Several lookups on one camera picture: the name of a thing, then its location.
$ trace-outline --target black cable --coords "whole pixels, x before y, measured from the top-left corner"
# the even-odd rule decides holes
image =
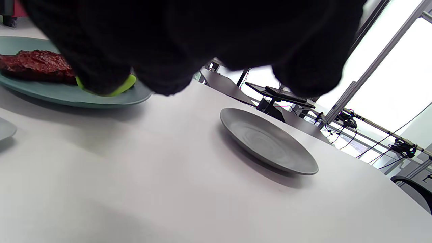
[[[291,110],[294,112],[294,114],[295,114],[296,116],[299,116],[299,115],[295,112],[295,110],[292,108],[292,105],[289,105],[289,107],[291,108]]]
[[[380,144],[382,141],[386,140],[389,136],[393,135],[395,132],[399,131],[400,129],[402,129],[404,126],[408,125],[408,123],[412,122],[414,119],[417,118],[417,116],[419,116],[421,113],[423,113],[423,111],[425,111],[430,105],[432,104],[429,103],[422,111],[420,111],[419,114],[417,114],[416,116],[414,116],[414,118],[412,118],[409,122],[405,123],[403,126],[401,126],[400,128],[398,128],[396,131],[390,133],[388,136],[386,136],[385,138],[383,138],[381,141],[379,141],[378,143],[376,143],[374,146],[368,148],[366,151],[364,151],[363,153],[359,154],[357,156],[357,158],[360,158],[360,156],[362,156],[363,154],[365,154],[367,151],[371,150],[372,148],[374,148],[375,146],[377,146],[378,144]]]
[[[338,129],[336,129],[336,130],[334,131],[334,133],[337,133],[337,131],[339,131],[339,129],[341,129],[341,128],[342,128],[342,126],[341,126],[340,128],[338,128]],[[327,137],[325,137],[325,138],[328,138],[328,137],[330,137],[331,135],[333,135],[333,133],[330,132],[330,134],[329,134]]]
[[[379,169],[384,169],[385,167],[388,167],[388,166],[390,166],[390,165],[393,165],[393,164],[395,164],[397,161],[402,160],[402,159],[406,159],[406,157],[404,156],[404,157],[402,157],[402,158],[400,158],[400,159],[398,159],[398,160],[396,160],[396,161],[394,161],[394,162],[392,162],[392,163],[390,163],[390,164],[388,164],[388,165],[386,165],[386,166],[383,166],[383,167],[381,167],[381,168],[379,168]]]
[[[337,138],[333,142],[331,142],[330,144],[333,144],[334,142],[336,142],[336,140],[339,138],[339,136],[342,133],[342,131],[343,131],[344,128],[345,127],[342,127],[342,129],[340,130],[339,134],[337,135]]]
[[[349,141],[345,146],[343,146],[339,150],[342,150],[343,148],[345,148],[346,146],[348,146],[354,140],[354,138],[356,138],[356,136],[357,136],[357,128],[354,128],[354,129],[356,130],[356,133],[354,134],[354,137],[351,139],[351,141]]]
[[[390,151],[391,148],[389,148],[387,151],[385,151],[384,153],[381,153],[380,155],[378,155],[376,158],[374,158],[373,160],[371,160],[368,164],[372,163],[372,165],[374,165],[379,159],[381,159],[381,157],[383,157],[388,151]]]

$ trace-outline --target metal frame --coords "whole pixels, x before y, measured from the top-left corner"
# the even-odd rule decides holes
[[[409,16],[409,18],[402,25],[402,27],[393,36],[390,42],[384,47],[384,49],[381,51],[378,57],[368,67],[366,72],[360,77],[360,79],[355,84],[351,83],[350,87],[343,93],[341,98],[336,102],[333,108],[326,115],[326,119],[320,123],[320,125],[318,126],[319,128],[322,128],[326,121],[327,122],[332,121],[336,118],[337,114],[339,114],[343,110],[343,108],[348,104],[348,102],[354,97],[357,91],[363,86],[366,80],[377,69],[377,67],[386,58],[386,56],[390,53],[390,51],[396,46],[396,44],[400,41],[400,39],[408,31],[408,29],[413,25],[413,23],[417,20],[417,18],[426,16],[424,14],[424,10],[431,3],[432,0],[422,0],[422,2],[417,6],[414,12]]]

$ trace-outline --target gray plate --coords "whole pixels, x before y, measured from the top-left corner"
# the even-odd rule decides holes
[[[47,50],[58,52],[47,40],[24,37],[0,37],[0,54],[15,55],[20,50]],[[139,104],[148,99],[152,92],[136,82],[134,88],[115,97],[101,97],[82,91],[78,86],[19,80],[0,74],[0,84],[25,95],[45,101],[85,108],[118,108]]]
[[[261,161],[301,175],[318,172],[317,162],[305,147],[275,124],[233,108],[223,109],[220,119],[234,139]]]
[[[13,136],[16,133],[16,126],[5,119],[0,118],[0,141]]]

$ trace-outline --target table surface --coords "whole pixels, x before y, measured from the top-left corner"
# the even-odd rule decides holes
[[[300,131],[313,136],[324,143],[330,144],[329,140],[312,123],[305,121],[304,119],[296,116],[293,112],[289,112],[282,107],[276,107],[276,109],[280,111],[286,124],[295,127],[296,129],[299,129]]]
[[[223,128],[225,107],[278,125],[316,159],[280,174]],[[198,82],[119,110],[0,87],[0,235],[9,243],[430,242],[432,217],[372,166]]]
[[[255,106],[249,96],[243,93],[231,79],[204,68],[201,68],[201,73],[204,75],[204,79],[212,89],[215,89],[245,104]]]
[[[286,98],[282,98],[282,97],[270,94],[269,92],[266,91],[266,89],[264,87],[261,87],[259,85],[249,83],[249,82],[245,82],[245,84],[263,96],[267,96],[267,97],[270,97],[272,99],[287,101],[287,102],[301,105],[301,106],[308,107],[308,108],[315,108],[315,102],[313,102],[313,101],[308,100],[307,102],[299,102],[299,101],[295,101],[295,100],[291,100],[291,99],[286,99]]]

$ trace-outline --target cable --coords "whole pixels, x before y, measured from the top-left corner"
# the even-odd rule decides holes
[[[378,144],[380,144],[382,141],[386,140],[389,136],[393,135],[395,132],[399,131],[400,129],[402,129],[404,126],[408,125],[408,123],[412,122],[414,119],[417,118],[417,116],[419,116],[421,113],[423,113],[423,111],[425,111],[430,105],[432,104],[429,103],[422,111],[420,111],[419,114],[417,114],[416,116],[414,116],[414,118],[412,118],[409,122],[405,123],[403,126],[401,126],[400,128],[398,128],[396,131],[390,133],[388,136],[386,136],[385,138],[383,138],[381,141],[379,141],[378,143],[376,143],[374,146],[368,148],[366,151],[364,151],[363,153],[359,154],[359,156],[357,156],[357,158],[360,158],[360,156],[362,156],[363,154],[365,154],[367,151],[371,150],[372,148],[374,148],[375,146],[377,146]]]
[[[392,162],[392,163],[390,163],[390,164],[388,164],[388,165],[386,165],[386,166],[383,166],[383,167],[381,167],[381,168],[379,168],[379,169],[384,169],[385,167],[388,167],[388,166],[390,166],[390,165],[393,165],[393,164],[395,164],[397,161],[402,160],[402,159],[406,159],[406,157],[403,156],[402,158],[400,158],[400,159],[398,159],[398,160],[396,160],[396,161],[394,161],[394,162]]]
[[[377,162],[379,159],[381,159],[381,157],[383,157],[388,151],[390,151],[391,150],[391,148],[389,148],[387,151],[385,151],[384,153],[381,153],[380,155],[378,155],[376,158],[374,158],[373,160],[371,160],[368,164],[370,164],[370,163],[372,163],[374,160],[375,160],[375,162]]]
[[[291,107],[291,110],[294,112],[294,114],[296,115],[296,116],[299,116],[296,112],[295,112],[295,110]]]
[[[346,146],[348,146],[354,140],[354,138],[356,138],[356,136],[357,136],[357,128],[354,128],[354,129],[356,130],[356,133],[354,134],[354,137],[351,139],[351,141],[349,141],[345,146],[343,146],[339,150],[342,150],[343,148],[345,148]]]
[[[339,129],[341,129],[342,127],[343,127],[343,126],[341,126],[340,128],[336,129],[336,130],[334,131],[334,133],[337,133],[337,131],[339,131]],[[325,138],[328,138],[328,137],[330,137],[331,135],[333,135],[333,133],[330,132],[330,134],[329,134],[327,137],[325,137]]]
[[[333,144],[334,142],[336,142],[336,140],[339,138],[339,136],[342,133],[342,131],[343,131],[344,128],[345,127],[342,127],[342,129],[340,130],[339,134],[337,135],[337,138],[333,142],[331,142],[330,144]]]
[[[250,71],[250,69],[249,69],[248,72],[246,73],[246,77],[245,77],[245,79],[243,80],[243,82],[242,82],[242,83],[240,84],[240,86],[238,87],[239,89],[241,88],[241,86],[243,86],[243,84],[246,82],[246,80],[248,80],[249,71]]]

